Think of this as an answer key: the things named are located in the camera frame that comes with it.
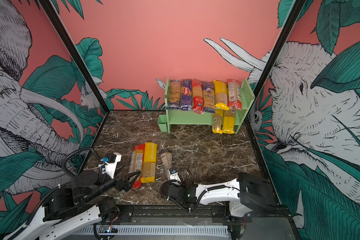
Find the red yellow spaghetti bag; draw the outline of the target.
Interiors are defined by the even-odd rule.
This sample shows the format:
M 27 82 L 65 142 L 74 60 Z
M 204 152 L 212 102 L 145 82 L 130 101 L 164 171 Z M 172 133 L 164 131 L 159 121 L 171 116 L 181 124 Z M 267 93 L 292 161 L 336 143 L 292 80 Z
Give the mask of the red yellow spaghetti bag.
M 130 162 L 130 168 L 129 173 L 134 173 L 137 171 L 140 171 L 141 174 L 134 182 L 132 188 L 133 189 L 139 189 L 142 185 L 141 183 L 141 177 L 142 177 L 142 169 L 143 169 L 143 162 L 144 162 L 144 153 L 145 153 L 145 146 L 146 144 L 134 146 L 131 162 Z

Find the purple label spaghetti bag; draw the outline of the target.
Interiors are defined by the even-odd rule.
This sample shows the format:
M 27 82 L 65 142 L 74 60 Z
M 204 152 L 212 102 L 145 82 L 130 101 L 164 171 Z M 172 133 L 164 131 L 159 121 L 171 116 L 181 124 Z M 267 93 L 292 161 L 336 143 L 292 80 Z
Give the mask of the purple label spaghetti bag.
M 160 158 L 163 162 L 164 173 L 168 180 L 176 180 L 178 171 L 173 166 L 172 153 L 168 150 L 163 150 L 160 152 Z

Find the blue Barilla spaghetti pack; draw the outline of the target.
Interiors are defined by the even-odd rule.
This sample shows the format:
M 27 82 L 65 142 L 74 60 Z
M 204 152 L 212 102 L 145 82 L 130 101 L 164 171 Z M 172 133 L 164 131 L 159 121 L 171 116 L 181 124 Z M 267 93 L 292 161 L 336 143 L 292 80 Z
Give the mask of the blue Barilla spaghetti pack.
M 192 80 L 183 80 L 181 88 L 181 103 L 180 109 L 182 111 L 190 111 L 193 105 L 192 99 Z

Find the blue gold spaghetti bag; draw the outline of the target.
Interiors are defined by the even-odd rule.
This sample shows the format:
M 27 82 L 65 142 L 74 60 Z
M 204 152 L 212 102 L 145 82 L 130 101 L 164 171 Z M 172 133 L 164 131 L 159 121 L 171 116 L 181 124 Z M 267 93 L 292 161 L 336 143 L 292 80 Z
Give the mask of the blue gold spaghetti bag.
M 179 110 L 181 103 L 182 82 L 179 80 L 170 80 L 168 95 L 168 110 Z

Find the red label spaghetti bag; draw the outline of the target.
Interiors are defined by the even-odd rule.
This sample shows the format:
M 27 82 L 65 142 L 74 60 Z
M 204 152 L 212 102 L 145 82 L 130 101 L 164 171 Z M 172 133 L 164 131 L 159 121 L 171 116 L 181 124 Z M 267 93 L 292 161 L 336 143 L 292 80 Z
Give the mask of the red label spaghetti bag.
M 228 80 L 228 107 L 233 110 L 242 110 L 240 84 L 237 80 Z

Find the blue Korean spaghetti bag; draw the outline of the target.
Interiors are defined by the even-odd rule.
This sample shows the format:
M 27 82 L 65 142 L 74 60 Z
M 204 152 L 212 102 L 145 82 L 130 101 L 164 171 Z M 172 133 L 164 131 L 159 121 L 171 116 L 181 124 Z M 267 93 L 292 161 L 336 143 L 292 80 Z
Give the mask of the blue Korean spaghetti bag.
M 215 114 L 215 89 L 214 83 L 203 82 L 203 112 Z

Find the yellow Pastatime spaghetti bag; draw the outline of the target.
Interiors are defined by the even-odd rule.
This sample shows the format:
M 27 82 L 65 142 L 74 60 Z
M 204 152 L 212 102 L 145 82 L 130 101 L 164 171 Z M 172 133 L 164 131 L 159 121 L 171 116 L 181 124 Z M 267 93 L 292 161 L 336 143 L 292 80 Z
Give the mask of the yellow Pastatime spaghetti bag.
M 215 87 L 215 107 L 220 110 L 228 111 L 227 85 L 224 82 L 214 80 Z

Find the yellow barcode spaghetti bag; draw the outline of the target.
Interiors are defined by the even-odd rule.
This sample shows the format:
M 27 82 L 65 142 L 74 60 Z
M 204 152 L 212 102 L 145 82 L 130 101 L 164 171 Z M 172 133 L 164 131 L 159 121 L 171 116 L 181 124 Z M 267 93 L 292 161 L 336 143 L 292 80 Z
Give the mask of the yellow barcode spaghetti bag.
M 223 127 L 222 131 L 224 134 L 234 134 L 234 127 L 235 127 L 235 116 L 236 111 L 235 110 L 227 110 L 224 111 L 223 115 Z

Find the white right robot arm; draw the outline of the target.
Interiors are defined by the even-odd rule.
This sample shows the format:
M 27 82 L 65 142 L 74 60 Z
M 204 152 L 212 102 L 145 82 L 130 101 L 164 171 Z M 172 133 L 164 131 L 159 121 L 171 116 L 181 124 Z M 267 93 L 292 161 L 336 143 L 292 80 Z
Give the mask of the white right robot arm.
M 249 173 L 239 173 L 236 179 L 212 185 L 188 186 L 179 179 L 171 179 L 161 185 L 160 194 L 188 213 L 215 202 L 229 202 L 230 215 L 238 218 L 252 211 L 278 210 L 272 183 Z

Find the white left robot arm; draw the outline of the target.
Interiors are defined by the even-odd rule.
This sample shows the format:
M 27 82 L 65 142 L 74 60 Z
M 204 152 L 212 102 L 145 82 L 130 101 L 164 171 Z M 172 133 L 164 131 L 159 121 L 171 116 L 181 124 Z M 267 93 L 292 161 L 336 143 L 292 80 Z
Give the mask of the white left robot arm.
M 129 191 L 140 172 L 127 174 L 121 179 L 106 177 L 100 183 L 99 174 L 85 170 L 71 181 L 50 192 L 30 216 L 11 234 L 1 240 L 61 240 L 87 225 L 100 222 L 113 223 L 120 216 L 120 209 L 111 197 L 96 204 L 92 201 L 108 190 Z

